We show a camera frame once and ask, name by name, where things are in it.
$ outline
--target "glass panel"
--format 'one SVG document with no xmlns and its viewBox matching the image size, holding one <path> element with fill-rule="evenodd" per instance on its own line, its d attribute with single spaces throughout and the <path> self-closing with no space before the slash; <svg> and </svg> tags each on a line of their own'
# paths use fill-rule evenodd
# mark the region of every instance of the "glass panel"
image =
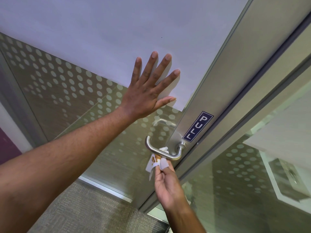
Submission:
<svg viewBox="0 0 311 233">
<path fill-rule="evenodd" d="M 0 34 L 0 50 L 49 141 L 115 110 L 126 87 L 100 77 L 16 39 Z M 175 124 L 182 112 L 164 106 L 122 132 L 84 173 L 109 188 L 133 198 L 141 184 L 151 152 L 144 139 L 163 147 L 173 129 L 154 121 Z"/>
<path fill-rule="evenodd" d="M 308 83 L 183 185 L 208 232 L 310 232 L 310 116 Z"/>
</svg>

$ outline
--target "fingernail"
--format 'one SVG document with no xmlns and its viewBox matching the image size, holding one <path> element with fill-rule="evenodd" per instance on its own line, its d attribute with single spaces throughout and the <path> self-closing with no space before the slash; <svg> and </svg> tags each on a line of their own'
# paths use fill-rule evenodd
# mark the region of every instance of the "fingernail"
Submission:
<svg viewBox="0 0 311 233">
<path fill-rule="evenodd" d="M 174 74 L 175 74 L 176 76 L 180 75 L 180 70 L 175 70 L 175 71 L 174 71 Z"/>
<path fill-rule="evenodd" d="M 165 59 L 166 59 L 167 61 L 170 61 L 170 60 L 172 59 L 171 54 L 166 54 Z"/>
<path fill-rule="evenodd" d="M 157 55 L 157 52 L 154 51 L 154 52 L 151 54 L 151 57 L 152 57 L 152 58 L 156 58 L 156 55 Z"/>
</svg>

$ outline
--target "blue sign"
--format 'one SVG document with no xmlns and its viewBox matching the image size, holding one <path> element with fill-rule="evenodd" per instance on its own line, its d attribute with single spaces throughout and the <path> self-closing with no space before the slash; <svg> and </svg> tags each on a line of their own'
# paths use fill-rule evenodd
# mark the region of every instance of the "blue sign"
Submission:
<svg viewBox="0 0 311 233">
<path fill-rule="evenodd" d="M 190 129 L 186 132 L 183 139 L 192 142 L 199 132 L 207 125 L 207 123 L 214 117 L 209 113 L 202 111 L 200 116 L 196 119 Z"/>
</svg>

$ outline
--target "hand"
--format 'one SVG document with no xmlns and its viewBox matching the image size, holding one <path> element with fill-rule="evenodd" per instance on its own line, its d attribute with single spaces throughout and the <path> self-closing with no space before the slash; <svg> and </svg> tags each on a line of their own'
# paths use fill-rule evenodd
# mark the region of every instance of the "hand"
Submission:
<svg viewBox="0 0 311 233">
<path fill-rule="evenodd" d="M 190 208 L 172 163 L 169 160 L 167 162 L 169 167 L 163 171 L 159 166 L 155 167 L 155 192 L 158 200 L 166 212 L 184 206 Z"/>
<path fill-rule="evenodd" d="M 170 54 L 166 54 L 159 66 L 151 75 L 151 70 L 158 58 L 158 53 L 154 51 L 140 77 L 140 69 L 142 67 L 142 59 L 137 57 L 130 86 L 123 96 L 121 108 L 133 120 L 143 118 L 153 113 L 160 107 L 176 100 L 172 96 L 167 96 L 157 100 L 158 95 L 167 88 L 179 75 L 180 70 L 174 70 L 169 76 L 163 79 L 157 86 L 155 83 L 161 77 L 163 71 L 172 60 Z"/>
</svg>

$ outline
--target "person's left hand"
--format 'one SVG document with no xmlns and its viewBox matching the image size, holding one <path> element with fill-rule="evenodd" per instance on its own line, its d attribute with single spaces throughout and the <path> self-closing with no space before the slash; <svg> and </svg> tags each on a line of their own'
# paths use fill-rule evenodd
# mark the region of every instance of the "person's left hand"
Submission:
<svg viewBox="0 0 311 233">
<path fill-rule="evenodd" d="M 158 95 L 180 75 L 180 70 L 174 70 L 156 86 L 155 83 L 172 60 L 172 56 L 166 54 L 151 75 L 152 68 L 157 58 L 158 53 L 154 51 L 141 76 L 140 69 L 142 67 L 142 59 L 140 57 L 137 57 L 136 59 L 130 86 L 124 94 L 120 105 L 120 108 L 123 108 L 125 113 L 127 113 L 133 120 L 146 117 L 160 107 L 176 100 L 176 98 L 172 96 L 157 100 Z"/>
</svg>

